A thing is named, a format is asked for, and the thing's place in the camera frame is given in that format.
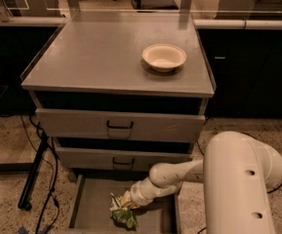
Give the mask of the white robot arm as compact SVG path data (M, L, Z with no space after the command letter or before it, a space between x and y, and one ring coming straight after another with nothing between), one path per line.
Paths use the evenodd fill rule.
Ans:
M267 192L282 183L282 157L270 145L222 132L211 138L201 160L154 165L120 203L147 206L178 192L185 181L203 184L208 234L275 234Z

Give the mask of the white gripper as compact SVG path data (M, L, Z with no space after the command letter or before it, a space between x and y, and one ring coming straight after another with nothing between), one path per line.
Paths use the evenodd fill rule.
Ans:
M153 184L149 178L146 178L133 184L131 190L123 194L119 203L123 209L138 209L151 204L156 198L175 194L180 189L180 182L166 187L159 187Z

